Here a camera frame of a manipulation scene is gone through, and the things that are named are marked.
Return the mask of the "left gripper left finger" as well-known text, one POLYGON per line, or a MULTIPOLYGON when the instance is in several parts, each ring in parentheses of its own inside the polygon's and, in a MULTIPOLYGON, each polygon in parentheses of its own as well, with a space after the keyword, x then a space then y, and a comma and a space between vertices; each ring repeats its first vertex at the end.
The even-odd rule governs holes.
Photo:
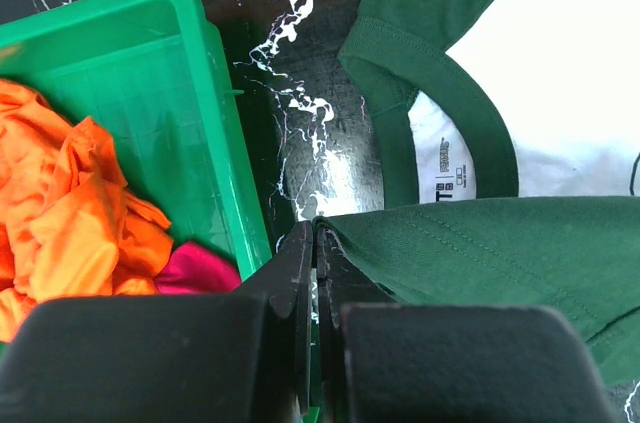
POLYGON ((57 299, 1 357, 5 422, 306 422, 314 231, 227 294, 57 299))

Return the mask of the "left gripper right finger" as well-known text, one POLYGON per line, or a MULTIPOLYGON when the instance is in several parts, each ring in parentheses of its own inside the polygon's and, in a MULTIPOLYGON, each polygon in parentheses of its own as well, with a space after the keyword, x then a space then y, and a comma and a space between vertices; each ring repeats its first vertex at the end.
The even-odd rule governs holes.
POLYGON ((317 234, 329 422, 611 422, 576 331, 546 307, 399 303, 317 234))

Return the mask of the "white and green t-shirt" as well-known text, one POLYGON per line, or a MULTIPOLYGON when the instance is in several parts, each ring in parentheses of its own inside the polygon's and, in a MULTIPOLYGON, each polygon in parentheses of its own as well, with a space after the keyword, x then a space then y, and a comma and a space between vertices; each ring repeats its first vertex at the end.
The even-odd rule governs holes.
POLYGON ((340 62, 385 207, 333 217, 418 304, 544 305, 639 375, 639 0, 361 0, 340 62))

